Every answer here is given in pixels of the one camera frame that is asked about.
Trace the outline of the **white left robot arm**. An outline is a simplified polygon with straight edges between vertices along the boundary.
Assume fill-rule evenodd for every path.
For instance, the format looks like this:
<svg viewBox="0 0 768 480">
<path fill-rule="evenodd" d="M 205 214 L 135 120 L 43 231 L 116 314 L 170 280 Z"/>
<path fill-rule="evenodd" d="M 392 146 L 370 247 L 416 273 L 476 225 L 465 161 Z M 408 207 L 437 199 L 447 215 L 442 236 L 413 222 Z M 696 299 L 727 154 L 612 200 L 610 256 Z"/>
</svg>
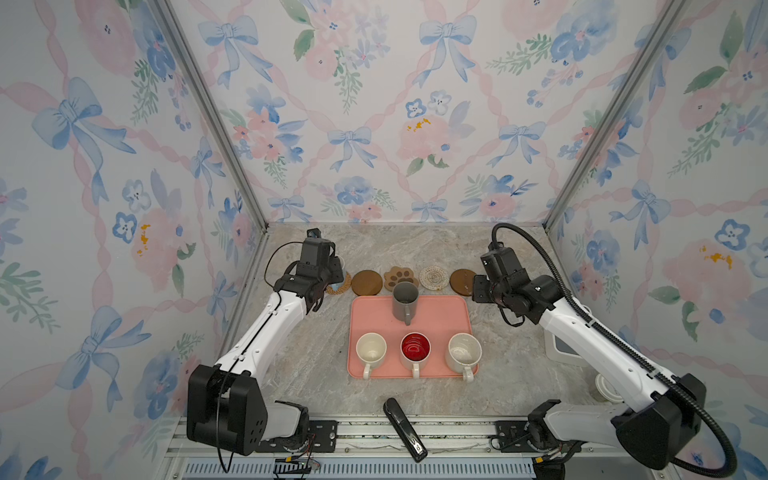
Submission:
<svg viewBox="0 0 768 480">
<path fill-rule="evenodd" d="M 322 306 L 326 288 L 344 280 L 335 243 L 319 229 L 307 231 L 300 258 L 272 284 L 253 325 L 212 366 L 199 365 L 188 380 L 187 438 L 248 456 L 264 444 L 287 451 L 309 442 L 309 414 L 302 405 L 266 401 L 261 383 L 289 333 Z"/>
</svg>

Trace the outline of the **grey mug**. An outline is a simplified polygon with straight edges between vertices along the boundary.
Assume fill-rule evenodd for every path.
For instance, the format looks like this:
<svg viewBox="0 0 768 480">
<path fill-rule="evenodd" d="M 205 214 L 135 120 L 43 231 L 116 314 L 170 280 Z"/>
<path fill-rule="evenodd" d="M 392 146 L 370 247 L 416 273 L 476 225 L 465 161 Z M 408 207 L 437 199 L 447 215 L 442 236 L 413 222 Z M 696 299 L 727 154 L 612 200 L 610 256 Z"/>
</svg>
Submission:
<svg viewBox="0 0 768 480">
<path fill-rule="evenodd" d="M 398 283 L 392 291 L 392 314 L 394 318 L 410 326 L 415 318 L 419 299 L 418 287 L 413 283 Z"/>
</svg>

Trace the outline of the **red interior mug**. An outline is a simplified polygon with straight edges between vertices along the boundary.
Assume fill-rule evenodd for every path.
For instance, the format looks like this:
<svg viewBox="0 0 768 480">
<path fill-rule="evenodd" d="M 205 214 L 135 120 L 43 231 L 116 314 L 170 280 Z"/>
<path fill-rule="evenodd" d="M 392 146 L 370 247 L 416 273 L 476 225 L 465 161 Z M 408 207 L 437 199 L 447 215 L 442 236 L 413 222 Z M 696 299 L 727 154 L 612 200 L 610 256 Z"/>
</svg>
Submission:
<svg viewBox="0 0 768 480">
<path fill-rule="evenodd" d="M 414 379 L 419 379 L 432 351 L 430 340 L 422 333 L 407 333 L 400 342 L 400 362 Z"/>
</svg>

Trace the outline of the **cream mug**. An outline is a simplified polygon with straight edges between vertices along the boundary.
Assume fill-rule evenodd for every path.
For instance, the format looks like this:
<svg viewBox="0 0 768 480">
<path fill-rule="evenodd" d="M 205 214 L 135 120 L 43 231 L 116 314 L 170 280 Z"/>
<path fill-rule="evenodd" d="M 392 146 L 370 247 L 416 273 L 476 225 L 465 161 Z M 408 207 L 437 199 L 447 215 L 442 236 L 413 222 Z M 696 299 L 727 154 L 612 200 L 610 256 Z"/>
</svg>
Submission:
<svg viewBox="0 0 768 480">
<path fill-rule="evenodd" d="M 482 359 L 483 350 L 476 337 L 468 333 L 453 335 L 445 352 L 445 361 L 452 372 L 465 382 L 473 382 L 475 368 Z"/>
<path fill-rule="evenodd" d="M 363 365 L 362 378 L 364 380 L 369 380 L 373 371 L 383 364 L 387 350 L 386 340 L 378 333 L 365 333 L 358 339 L 355 352 Z"/>
</svg>

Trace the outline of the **scratched round wooden coaster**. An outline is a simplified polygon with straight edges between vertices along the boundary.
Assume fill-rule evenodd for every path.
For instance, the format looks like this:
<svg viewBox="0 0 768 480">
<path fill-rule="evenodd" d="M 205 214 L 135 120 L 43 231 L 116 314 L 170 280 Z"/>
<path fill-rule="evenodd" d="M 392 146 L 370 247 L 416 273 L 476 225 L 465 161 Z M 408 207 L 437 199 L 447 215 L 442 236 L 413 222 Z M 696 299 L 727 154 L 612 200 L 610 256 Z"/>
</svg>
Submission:
<svg viewBox="0 0 768 480">
<path fill-rule="evenodd" d="M 471 297 L 474 290 L 474 277 L 476 273 L 469 269 L 457 269 L 449 278 L 451 289 L 458 295 Z"/>
</svg>

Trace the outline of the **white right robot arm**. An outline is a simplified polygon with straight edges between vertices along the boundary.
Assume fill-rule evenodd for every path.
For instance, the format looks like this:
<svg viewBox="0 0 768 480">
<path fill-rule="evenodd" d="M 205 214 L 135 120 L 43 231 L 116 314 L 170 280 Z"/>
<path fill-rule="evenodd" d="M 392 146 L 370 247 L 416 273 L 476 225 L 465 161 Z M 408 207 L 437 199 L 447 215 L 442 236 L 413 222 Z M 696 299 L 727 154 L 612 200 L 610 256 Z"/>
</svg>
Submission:
<svg viewBox="0 0 768 480">
<path fill-rule="evenodd" d="M 623 448 L 642 465 L 661 470 L 699 433 L 701 419 L 694 407 L 704 405 L 706 387 L 698 378 L 676 376 L 640 355 L 578 301 L 568 300 L 553 277 L 530 278 L 512 249 L 492 244 L 481 262 L 485 272 L 473 280 L 475 302 L 494 303 L 564 341 L 621 398 L 606 406 L 560 400 L 540 404 L 526 427 L 533 447 L 544 451 L 566 442 L 599 443 Z"/>
</svg>

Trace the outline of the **cork paw print coaster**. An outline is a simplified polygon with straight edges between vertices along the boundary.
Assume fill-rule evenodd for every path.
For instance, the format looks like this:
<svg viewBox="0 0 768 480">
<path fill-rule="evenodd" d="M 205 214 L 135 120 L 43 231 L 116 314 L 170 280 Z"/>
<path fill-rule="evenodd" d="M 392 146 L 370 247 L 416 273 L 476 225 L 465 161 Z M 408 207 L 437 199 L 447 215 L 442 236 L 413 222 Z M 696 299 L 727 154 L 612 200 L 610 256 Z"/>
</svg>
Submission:
<svg viewBox="0 0 768 480">
<path fill-rule="evenodd" d="M 415 287 L 420 286 L 419 279 L 414 271 L 408 267 L 393 266 L 383 274 L 384 288 L 390 292 L 401 283 L 409 283 Z"/>
</svg>

